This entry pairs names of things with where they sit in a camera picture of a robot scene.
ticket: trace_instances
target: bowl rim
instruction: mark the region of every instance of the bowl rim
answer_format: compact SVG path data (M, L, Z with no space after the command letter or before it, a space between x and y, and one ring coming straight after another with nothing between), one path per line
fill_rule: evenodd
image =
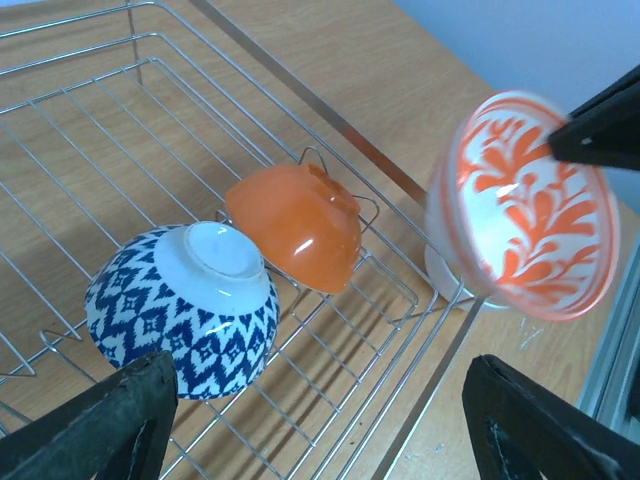
M476 116L478 115L478 113L484 110L488 105L490 105L496 99L501 97L510 98L510 99L522 98L522 97L527 98L529 100L530 106L533 106L534 108L543 108L546 110L545 113L550 114L552 118L556 117L556 119L558 120L558 126L565 123L568 119L567 116L562 113L562 110L559 107L557 107L552 102L550 102L546 98L536 93L533 93L527 90L522 90L522 89L503 90L488 97L463 121L460 138L463 138L465 134L468 133L468 130L472 122L475 120ZM460 166L462 162L460 148L461 148L461 143L458 142L457 145L455 145L450 152L451 156L454 157L451 159L452 160L451 164L454 166L454 168L450 169L451 175L453 176L453 178L450 178L450 179L454 180L455 182L454 185L457 184ZM499 291L501 295L503 295L505 300L507 300L509 303L511 303L515 307L525 311L528 315L540 318L542 320L547 320L552 322L566 322L566 321L574 320L584 315L586 312L591 310L595 305L597 305L602 299L602 297L604 297L611 283L613 282L613 278L615 276L615 271L617 267L617 258L620 250L620 223L619 223L620 220L618 216L617 201L607 184L604 173L600 171L599 168L590 166L590 165L580 165L580 168L590 171L594 175L596 181L600 185L600 188L602 191L602 197L606 201L606 206L604 208L604 211L606 212L606 223L608 225L607 230L609 231L609 235L606 238L603 238L602 241L609 242L609 250L610 250L609 258L604 260L606 262L606 265L603 273L598 276L594 276L589 283L589 287L593 286L594 284L599 284L597 287L597 290L591 295L590 300L582 303L581 305L582 308L580 308L579 310L571 311L571 312L562 312L559 310L548 310L546 308L536 307L534 305L531 305L528 302L522 301L520 296L511 293L509 289L506 289L501 285L496 284L483 269L476 268L476 273L480 275L482 280L484 280L484 282L487 284L494 285L495 289ZM451 184L446 180L444 180L443 183L448 184L446 188L447 190L450 190ZM464 236L466 237L466 242L471 247L474 260L482 259L483 256L481 255L480 249L478 248L478 245L476 244L476 242L473 241L473 236L471 235L472 229L471 229L471 225L468 218L468 212L466 210L465 202L462 199L462 194L460 190L455 188L453 194L449 192L449 198L453 199L453 201L456 203L455 208L453 210L454 212L458 212L459 214L459 217L461 220L460 223L462 224L462 227L464 230Z

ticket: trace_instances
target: stainless steel rack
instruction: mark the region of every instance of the stainless steel rack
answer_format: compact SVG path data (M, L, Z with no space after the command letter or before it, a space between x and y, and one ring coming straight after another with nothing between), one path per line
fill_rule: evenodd
M276 90L284 83L334 134L422 200L424 192L411 179L222 12L204 0L192 3L246 50L238 55L257 60L265 82ZM118 36L113 25L120 17L127 31ZM158 31L162 22L186 35L178 40ZM329 471L332 478L346 477L455 306L440 299L398 241L411 237L422 246L428 237L387 199L384 190L394 186L376 185L361 172L371 164L347 160L325 139L330 134L312 128L299 103L291 107L278 98L165 4L127 3L0 33L0 48L38 41L46 51L47 35L60 29L71 29L74 48L0 65L0 93L30 93L0 103L0 287L6 292L0 295L6 346L0 349L0 435L110 373L86 333L82 297L91 275L124 241L160 223L228 222L223 198L233 182L277 162L317 161L362 204L364 241L353 280L345 293L328 296L276 272L283 316L269 368L232 398L181 402L163 478L315 479ZM213 57L219 63L210 63ZM272 127L256 113L265 108L272 108L271 121L289 126ZM402 232L385 231L398 222ZM471 309L376 474L393 465L480 305ZM420 347L405 359L415 342ZM314 355L324 359L316 362ZM388 385L403 362L403 374ZM287 397L274 393L276 385L302 393ZM302 413L300 404L306 405ZM241 425L252 415L257 425ZM263 426L263 418L275 420ZM195 425L184 428L190 422ZM233 457L224 451L229 442L249 456L222 459L233 468L203 462Z

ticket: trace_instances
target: bowl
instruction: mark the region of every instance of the bowl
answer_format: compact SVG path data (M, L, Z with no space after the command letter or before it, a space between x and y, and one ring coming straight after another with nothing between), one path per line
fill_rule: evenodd
M580 317L611 285L617 204L596 167L558 162L546 143L566 123L544 98L512 90L478 107L438 162L427 233L478 295L528 315Z
M320 292L345 288L362 242L360 205L322 168L261 169L229 189L225 202L234 226L273 265Z
M215 222L158 227L107 262L85 295L89 333L116 368L168 350L178 395L232 395L264 370L280 314L255 244Z
M454 272L449 265L447 265L447 262L442 255L436 252L436 250L429 245L426 245L424 249L424 263L427 275L429 275L429 279L433 283L433 287L445 300L451 301L460 286L460 281L458 280L460 274ZM456 302L459 303L457 307L462 310L469 311L473 302L460 302L475 298L475 296L476 295L471 291L471 289L464 287ZM480 308L480 311L486 312L508 309L508 305L502 305L500 303L496 303L493 299L487 299Z

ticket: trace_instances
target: white wall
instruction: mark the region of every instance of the white wall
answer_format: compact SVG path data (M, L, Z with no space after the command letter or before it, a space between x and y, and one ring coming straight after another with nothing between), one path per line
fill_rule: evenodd
M496 90L534 90L567 112L640 64L640 0L395 1ZM640 173L607 174L640 213Z

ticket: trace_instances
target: metal frame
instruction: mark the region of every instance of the metal frame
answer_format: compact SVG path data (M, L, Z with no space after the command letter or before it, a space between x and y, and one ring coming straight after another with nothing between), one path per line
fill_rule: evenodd
M396 184L398 184L401 188L405 190L405 192L412 198L414 198L418 202L424 202L426 199L426 194L424 190L419 187L415 182L413 182L410 177L408 177L404 172L402 172L393 162L391 162L382 152L380 152L375 146L373 146L368 140L366 140L361 134L357 132L345 119L343 119L339 114L337 114L331 107L329 107L325 102L323 102L317 95L315 95L307 86L305 86L302 82L300 82L291 72L289 72L284 66L282 66L277 60L271 57L262 47L260 47L256 42L250 39L248 35L246 35L242 30L237 27L228 17L226 17L222 12L220 12L217 8L215 8L210 2L206 0L192 0L192 3L200 8L203 13L205 13L214 23L216 23L223 31L225 31L231 38L233 38L236 42L238 42L243 48L247 50L256 60L260 61L265 67L267 67L276 77L278 77L283 83L288 85L300 98L302 98L308 106L310 106L316 113L318 113L322 118L324 118L329 124L331 124L336 130L338 130L347 140L349 140L354 146L356 146L369 160L371 160L375 165L377 165L383 172L389 176ZM15 67L11 67L5 70L0 71L0 81L2 81L3 77L13 76L13 75L24 75L29 74L33 69L38 67L45 67L47 65L56 64L58 62L63 62L68 59L81 58L83 55L92 54L98 51L107 51L109 48L118 46L131 44L135 49L135 62L130 65L124 65L121 68L111 71L111 72L96 72L96 76L88 78L84 81L76 83L74 85L63 86L52 92L39 96L37 98L32 98L23 102L20 102L16 105L10 106L8 108L0 110L0 134L4 132L5 135L8 135L12 138L24 152L30 157L30 159L38 165L42 171L44 171L48 177L54 181L57 186L64 191L68 198L71 199L84 213L85 215L93 221L97 228L99 228L102 233L111 240L113 243L114 249L118 248L120 245L115 240L115 238L109 233L108 229L103 227L100 222L96 220L96 218L92 215L91 211L84 207L82 202L80 202L73 193L64 185L64 183L55 177L55 175L47 169L46 162L43 162L37 155L35 155L30 149L29 145L25 144L18 134L16 134L11 126L8 124L9 122L4 121L4 117L6 114L10 112L14 112L20 109L31 109L32 111L37 112L41 118L47 122L47 124L51 127L51 129L56 132L57 135L62 136L68 144L70 150L75 151L79 154L88 164L90 164L98 174L111 186L116 189L129 203L131 208L136 210L143 218L145 218L149 226L155 226L153 221L149 218L148 215L145 214L144 209L136 205L136 203L125 193L125 191L120 188L120 186L115 183L109 176L100 169L99 165L92 159L86 152L82 150L82 148L74 143L73 139L64 131L62 127L60 127L56 123L55 115L51 115L45 112L45 110L41 107L41 105L53 98L63 98L66 101L69 101L74 104L74 106L81 111L87 118L87 121L91 122L96 128L98 128L110 141L112 148L123 153L132 164L132 168L138 168L142 172L144 172L162 191L164 191L167 196L174 201L178 206L180 206L183 211L190 216L194 221L197 220L197 216L194 215L189 209L181 203L181 201L171 193L171 191L165 187L157 178L154 176L153 171L145 167L134 152L131 152L125 148L125 146L118 140L117 136L113 135L107 127L102 125L92 114L89 108L84 105L79 98L76 96L75 92L78 89L82 89L87 86L98 87L101 89L102 93L109 96L113 102L120 107L122 112L127 115L127 118L131 122L132 125L135 125L139 128L144 129L153 139L158 142L160 147L163 149L166 154L171 157L174 161L181 164L184 168L186 168L194 177L194 180L198 182L200 185L204 186L212 195L213 198L217 198L218 200L222 200L223 192L218 192L207 182L198 176L198 174L190 169L188 161L181 158L177 155L173 150L171 150L170 146L163 141L161 136L154 133L154 131L146 126L144 122L138 118L134 112L132 112L129 108L127 108L125 102L122 101L108 86L105 85L105 80L110 79L118 80L122 82L130 82L130 84L137 85L137 88L144 92L147 95L150 101L154 102L159 108L166 113L167 116L173 118L174 121L178 125L182 127L182 134L185 138L189 138L190 140L196 142L201 147L204 147L208 153L212 156L212 161L217 161L220 168L226 169L229 173L234 175L236 178L240 179L241 175L234 169L233 165L230 165L228 162L220 158L215 152L215 149L212 148L205 139L200 138L196 133L194 133L188 125L180 120L166 105L163 104L162 100L154 94L152 89L145 84L142 79L144 78L142 70L152 69L154 74L162 75L166 78L167 81L171 82L177 90L179 90L185 97L185 101L189 101L193 104L194 108L199 109L200 112L204 113L207 118L209 118L212 124L217 125L222 131L225 132L225 135L229 136L236 142L236 144L246 152L249 157L253 158L256 161L257 166L268 166L273 163L273 160L264 152L261 146L255 142L253 139L249 138L240 128L238 128L225 114L220 111L219 108L216 107L214 103L206 98L200 91L196 90L185 78L183 78L168 62L166 62L162 58L158 57L146 57L139 58L138 52L140 51L139 45L140 42L144 42L145 39L148 38L156 38L160 39L164 42L166 46L168 46L171 51L178 55L178 57L184 60L194 72L197 72L201 75L201 77L206 81L208 87L212 87L216 92L220 93L223 97L225 97L229 102L231 102L238 111L242 112L242 114L248 118L255 126L257 126L261 132L263 132L266 137L268 137L275 145L277 145L282 152L288 156L291 161L301 162L306 160L307 154L311 151L314 151L318 156L320 161L323 163L325 168L328 168L332 162L337 162L338 164L346 167L351 174L357 177L362 183L363 188L367 190L367 195L359 195L359 199L363 202L371 203L375 207L375 214L371 218L361 217L362 229L363 231L368 231L370 235L373 235L377 241L381 242L391 255L394 258L397 258L407 264L416 274L418 274L427 284L431 285L431 281L425 275L420 267L418 267L408 256L402 252L396 245L394 245L381 231L376 223L376 219L378 218L381 209L384 208L385 211L391 212L395 215L398 220L404 222L407 226L407 231L412 232L420 241L424 241L431 245L430 239L425 235L425 233L419 228L404 212L402 212L399 208L397 208L392 202L390 202L366 177L364 177L358 169L349 162L346 158L344 158L334 147L328 144L320 135L318 135L311 127L305 124L299 116L297 116L293 111L291 111L282 101L280 101L277 97L275 97L271 92L264 89L260 83L250 76L246 71L242 69L242 67L236 63L232 58L230 58L225 52L223 52L217 45L210 42L201 32L194 29L188 22L186 22L183 18L181 18L175 11L169 8L167 5L162 2L140 2L140 3L127 3L126 5L120 7L114 7L111 9L96 11L92 13L88 13L85 15L80 15L77 17L67 18L63 20L58 20L54 22L50 22L43 25L38 25L26 29L21 29L12 32L0 33L0 42L3 39L7 38L15 38L20 35L28 35L32 32L42 31L45 29L62 27L64 25L76 22L82 22L88 19L95 19L101 17L109 17L110 15L116 13L126 12L128 18L132 18L132 14L142 10L144 8L160 8L164 10L169 16L173 19L179 21L188 32L197 37L204 45L211 49L212 54L217 54L219 57L224 59L230 68L235 69L236 72L240 73L241 76L250 84L257 87L262 94L267 97L273 104L275 104L289 119L293 120L295 124L300 128L300 135L306 135L309 137L309 146L304 149L303 152L298 154L291 147L289 147L286 142L282 139L275 136L268 125L262 123L256 116L254 116L251 111L242 105L238 99L234 98L229 92L227 92L210 74L208 74L205 70L203 70L198 63L196 63L188 54L181 50L179 45L175 43L171 38L169 38L166 34L162 32L152 31L152 32L144 32L141 33L139 31L134 30L133 21L131 22L131 35L125 38L118 38L111 40L109 42L100 44L100 45L91 45L84 47L82 49L65 52L60 55L56 55L55 57L43 58L39 61L32 62L25 65L19 65ZM67 258L74 263L74 265L82 272L87 279L91 277L91 273L88 272L74 257L71 255L64 246L56 239L55 235L51 234L45 226L39 221L36 215L34 215L28 207L21 202L19 196L16 195L16 192L12 192L0 179L0 186L2 186L4 192L10 196L14 202L22 209L24 214L31 219L36 225L38 225L45 235L49 238L49 240L55 244L66 256ZM219 212L219 218L222 221L229 221L228 217L224 212ZM95 380L86 373L81 366L75 364L71 359L69 359L64 353L59 350L59 344L62 341L68 340L76 340L83 341L82 337L78 333L78 328L84 325L84 321L80 322L77 325L71 325L67 320L65 320L64 316L58 312L53 304L47 299L44 295L42 295L36 286L31 283L29 278L24 275L19 268L12 262L12 259L9 255L6 255L2 250L0 250L0 255L2 256L5 263L12 268L24 281L25 285L32 290L42 302L44 302L51 311L57 316L57 318L62 322L62 324L66 327L67 333L65 335L56 334L51 331L42 331L39 332L40 338L44 343L44 348L42 348L35 355L32 355L29 358L22 355L18 349L14 347L17 358L20 361L20 365L17 367L10 369L7 371L2 378L0 378L0 393L2 388L10 388L10 384L7 382L13 376L24 376L25 371L28 373L28 376L37 375L37 368L35 366L37 361L44 361L47 355L50 353L55 354L59 358L61 358L67 365L72 368L72 371L75 371L77 374L82 375L84 378L95 382ZM319 445L322 440L324 434L331 428L334 420L337 416L342 412L343 407L347 404L347 402L351 399L355 391L361 386L367 374L372 370L375 364L378 362L380 358L384 355L392 355L388 359L387 367L382 371L380 377L376 381L375 385L367 392L366 397L361 401L356 413L352 416L352 418L347 423L346 427L340 433L338 439L334 442L334 444L328 449L324 460L316 469L312 478L319 478L323 472L325 472L326 468L330 464L330 462L335 458L337 452L344 445L347 437L353 431L354 427L358 425L360 419L364 415L366 411L370 408L374 399L377 398L379 393L382 390L382 387L389 380L392 372L396 368L396 366L400 363L400 360L403 358L403 355L412 344L414 339L416 338L419 331L422 328L426 328L426 320L431 313L439 312L439 318L433 326L431 327L430 332L427 335L426 341L419 348L418 352L415 354L414 358L411 360L409 366L400 377L397 384L392 389L389 396L385 399L383 407L378 411L374 420L368 426L367 432L364 437L360 440L357 446L354 447L353 453L350 455L349 459L343 465L342 471L340 472L338 478L345 478L350 472L351 468L355 464L356 460L359 458L360 454L363 452L368 442L373 437L376 429L384 419L384 416L391 408L393 401L397 398L400 391L409 381L412 373L415 371L417 366L419 365L421 359L429 349L429 346L435 339L436 335L440 331L442 325L446 321L449 313L455 307L455 301L457 300L459 294L462 292L463 284L461 283L458 291L455 295L455 298L452 299L444 307L437 307L436 301L438 299L438 293L434 291L431 298L419 298L419 296L408 286L403 280L394 273L393 269L382 262L377 256L369 251L367 245L363 245L361 251L361 259L358 265L356 266L356 271L360 268L367 266L372 268L377 281L383 281L388 284L389 289L393 289L392 291L397 292L398 298L401 298L403 301L403 305L405 305L406 310L404 314L400 318L391 318L385 308L382 305L377 305L376 302L368 298L367 294L355 283L351 283L351 288L356 291L361 297L363 302L368 302L372 308L380 314L382 319L385 319L388 324L392 327L390 333L387 338L380 346L373 345L367 335L360 331L353 322L344 315L344 313L336 306L334 298L327 295L320 296L320 300L317 303L316 307L312 309L311 313L304 318L300 317L296 313L296 306L299 304L303 296L306 296L309 292L302 286L298 285L292 279L286 277L286 275L282 274L282 272L275 273L281 275L286 281L288 281L293 288L295 288L297 292L297 297L294 302L289 306L283 306L284 310L288 310L291 313L291 316L296 322L296 327L293 332L287 338L278 338L277 346L272 352L272 356L268 361L268 365L270 365L276 358L284 359L289 366L293 370L295 370L299 376L300 381L308 384L313 390L316 391L318 396L323 399L324 402L331 408L332 413L325 419L322 428L315 435L309 435L306 433L299 425L295 423L293 419L291 419L287 413L277 405L273 399L269 397L267 392L265 392L259 385L257 384L248 387L249 389L255 389L258 393L265 398L267 402L280 414L283 419L295 430L297 431L304 441L307 443L307 447L304 453L297 458L295 463L289 469L289 471L281 472L277 468L275 468L260 451L258 451L255 446L251 443L250 438L243 437L240 432L238 432L235 427L228 421L226 418L226 414L229 412L229 409L233 408L234 404L237 402L239 398L244 394L246 390L239 393L237 396L232 398L227 405L222 409L216 408L211 402L205 402L205 404L211 409L211 411L215 414L213 420L206 425L203 425L201 432L196 435L193 440L182 447L175 442L175 440L171 439L171 443L178 449L180 455L175 459L173 463L169 464L169 467L163 473L163 478L167 477L171 474L174 468L178 465L179 462L183 460L187 460L192 464L194 469L198 471L204 478L211 478L209 472L205 472L204 469L199 466L195 460L190 456L190 452L197 445L197 443L209 432L218 421L222 421L230 430L235 432L241 441L249 448L255 456L264 464L264 466L273 473L276 478L292 478L298 472L300 467L303 465L304 461L311 454L311 452ZM395 462L395 459L400 455L403 446L406 444L407 439L410 437L413 428L419 421L421 417L421 413L413 413L413 412L424 412L428 404L430 403L431 398L435 394L435 391L438 388L440 381L442 380L444 374L446 373L447 367L453 359L457 348L460 343L464 340L465 335L471 328L473 324L473 320L477 315L484 299L479 298L475 301L474 306L471 308L470 312L467 315L466 320L459 328L458 335L456 336L455 341L450 347L447 355L442 359L440 365L434 372L433 377L425 386L423 393L418 398L416 405L412 411L412 414L409 416L407 423L401 429L399 436L394 441L392 448L389 450L387 456L384 461L381 463L378 474L384 475L385 472L388 473L390 468ZM415 313L416 309L420 307L420 312ZM316 318L321 312L330 312L335 315L337 321L341 321L344 323L344 328L350 329L354 335L358 336L363 345L367 345L370 351L370 360L368 361L367 366L361 373L354 372L350 366L343 362L339 355L336 352L332 351L329 346L327 346L322 340L314 335L313 330L310 328L311 322L313 322L314 318ZM410 328L409 332L404 337L401 345L395 350L394 353L387 353L388 347L395 340L397 334L404 328ZM301 332L307 332L311 334L311 336L319 342L319 344L326 350L331 357L338 362L342 370L344 370L348 375L350 375L353 379L352 387L348 390L348 392L344 395L344 397L336 402L331 400L325 392L323 392L320 386L316 385L311 378L309 378L305 372L294 362L292 358L286 353L287 347L292 344L292 342L296 341L296 338L299 336ZM10 339L5 336L0 337L5 343L7 343L10 348L13 346L11 344ZM7 405L6 403L0 402L0 408L3 408L6 412L9 412L16 418L20 418L21 421L27 423L29 421L28 416L24 415L22 412L19 412L15 406ZM0 433L8 433L6 429L3 429L3 426L0 424Z

